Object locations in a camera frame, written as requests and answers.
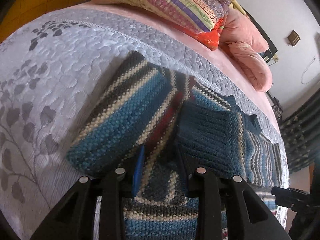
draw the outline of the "bed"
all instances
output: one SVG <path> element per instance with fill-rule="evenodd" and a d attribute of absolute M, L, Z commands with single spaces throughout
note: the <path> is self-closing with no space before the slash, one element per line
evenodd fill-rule
<path fill-rule="evenodd" d="M 263 92 L 239 65 L 186 34 L 118 5 L 84 3 L 45 14 L 0 45 L 0 209 L 22 240 L 81 177 L 65 160 L 75 135 L 129 51 L 195 76 L 221 95 L 234 95 L 278 143 L 282 187 L 288 187 L 284 144 Z M 276 217 L 285 226 L 286 209 Z"/>

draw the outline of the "dark curtain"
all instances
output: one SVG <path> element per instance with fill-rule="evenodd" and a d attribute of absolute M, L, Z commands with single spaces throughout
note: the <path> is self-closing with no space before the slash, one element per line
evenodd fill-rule
<path fill-rule="evenodd" d="M 299 171 L 320 155 L 320 89 L 280 126 L 289 173 Z"/>

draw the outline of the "striped knitted sweater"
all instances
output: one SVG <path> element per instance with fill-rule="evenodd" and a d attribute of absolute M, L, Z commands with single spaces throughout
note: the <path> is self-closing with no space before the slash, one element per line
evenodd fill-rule
<path fill-rule="evenodd" d="M 198 199 L 186 198 L 173 144 L 217 176 L 241 175 L 275 212 L 268 188 L 281 181 L 280 153 L 233 96 L 221 96 L 192 76 L 151 64 L 131 52 L 92 111 L 67 159 L 94 177 L 121 165 L 144 143 L 140 190 L 124 199 L 127 239 L 194 239 Z M 221 212 L 227 235 L 225 211 Z"/>

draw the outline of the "leaf pattern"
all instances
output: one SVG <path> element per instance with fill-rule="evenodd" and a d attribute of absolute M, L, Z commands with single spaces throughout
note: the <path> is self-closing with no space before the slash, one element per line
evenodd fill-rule
<path fill-rule="evenodd" d="M 0 168 L 1 188 L 6 191 L 8 189 L 8 174 Z"/>
<path fill-rule="evenodd" d="M 13 75 L 14 75 L 14 76 L 17 76 L 17 75 L 19 74 L 19 72 L 20 72 L 20 69 L 17 69 L 17 70 L 13 73 Z"/>
<path fill-rule="evenodd" d="M 29 47 L 29 51 L 34 50 L 34 48 L 38 45 L 37 39 L 31 41 L 31 45 Z"/>
<path fill-rule="evenodd" d="M 5 85 L 7 84 L 7 81 L 3 81 L 2 84 L 1 84 L 1 89 L 4 89 Z"/>
<path fill-rule="evenodd" d="M 56 111 L 52 110 L 49 106 L 45 106 L 40 114 L 41 125 L 48 125 L 53 121 L 56 116 Z"/>
<path fill-rule="evenodd" d="M 0 98 L 0 102 L 2 104 L 5 103 L 8 100 L 9 96 L 10 96 L 9 91 L 8 90 L 4 91 L 1 98 Z"/>
<path fill-rule="evenodd" d="M 37 74 L 41 75 L 48 69 L 47 63 L 43 63 L 41 67 L 38 69 Z"/>
<path fill-rule="evenodd" d="M 47 148 L 48 155 L 54 154 L 59 148 L 59 144 L 55 140 L 53 140 L 52 134 L 46 136 L 45 146 Z"/>
<path fill-rule="evenodd" d="M 4 114 L 4 110 L 5 110 L 5 107 L 2 106 L 2 107 L 0 108 L 0 119 L 1 119 L 1 117 L 3 116 L 3 114 Z"/>
<path fill-rule="evenodd" d="M 23 196 L 23 193 L 22 193 L 22 189 L 21 189 L 21 186 L 19 184 L 19 182 L 15 182 L 13 185 L 12 185 L 12 196 L 14 199 L 16 200 L 19 200 L 22 204 L 26 201 L 24 196 Z"/>
<path fill-rule="evenodd" d="M 24 70 L 24 71 L 21 72 L 19 78 L 23 78 L 23 77 L 25 77 L 26 75 L 27 75 L 27 73 L 26 73 L 26 71 Z"/>
<path fill-rule="evenodd" d="M 35 133 L 35 125 L 31 122 L 27 123 L 22 129 L 22 136 L 28 142 L 33 142 L 33 136 Z"/>
<path fill-rule="evenodd" d="M 19 119 L 20 108 L 9 108 L 7 112 L 7 124 L 9 127 L 14 125 Z"/>
<path fill-rule="evenodd" d="M 30 64 L 30 62 L 31 62 L 31 59 L 26 60 L 25 63 L 22 64 L 21 70 L 27 67 Z"/>
<path fill-rule="evenodd" d="M 0 133 L 0 148 L 4 145 L 7 138 L 5 137 L 5 134 L 3 132 Z"/>
<path fill-rule="evenodd" d="M 59 29 L 53 34 L 53 36 L 60 36 L 61 34 L 62 34 L 62 30 Z"/>
<path fill-rule="evenodd" d="M 29 76 L 33 76 L 34 73 L 37 71 L 37 68 L 38 68 L 37 65 L 32 66 L 32 67 L 27 71 L 28 75 L 29 75 Z"/>
<path fill-rule="evenodd" d="M 2 154 L 2 164 L 7 170 L 13 171 L 11 164 L 11 151 L 8 148 L 4 149 Z"/>
<path fill-rule="evenodd" d="M 32 90 L 35 89 L 39 80 L 40 78 L 31 79 L 29 83 L 29 88 Z"/>
<path fill-rule="evenodd" d="M 47 33 L 41 33 L 40 38 L 44 38 L 44 37 L 46 37 L 46 36 L 48 36 Z"/>
<path fill-rule="evenodd" d="M 14 88 L 14 95 L 20 95 L 22 93 L 22 91 L 24 90 L 25 88 L 25 84 L 20 84 L 20 85 L 17 85 L 15 88 Z"/>
<path fill-rule="evenodd" d="M 28 120 L 32 108 L 33 108 L 32 102 L 27 102 L 22 105 L 22 118 L 24 121 Z"/>
<path fill-rule="evenodd" d="M 41 155 L 45 155 L 47 154 L 47 149 L 46 149 L 46 145 L 45 145 L 45 140 L 42 140 L 40 143 L 40 154 Z"/>

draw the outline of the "white wall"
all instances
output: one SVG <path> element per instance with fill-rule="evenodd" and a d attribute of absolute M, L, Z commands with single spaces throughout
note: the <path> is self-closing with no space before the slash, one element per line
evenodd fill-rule
<path fill-rule="evenodd" d="M 303 0 L 237 0 L 264 29 L 278 49 L 279 61 L 270 67 L 274 85 L 270 89 L 284 110 L 296 110 L 301 103 L 295 104 L 310 88 L 320 81 L 318 75 L 308 85 L 300 83 L 304 69 L 314 56 L 316 61 L 304 75 L 308 82 L 320 72 L 319 50 L 316 35 L 320 27 Z M 295 47 L 287 44 L 287 36 L 295 30 L 301 41 Z"/>

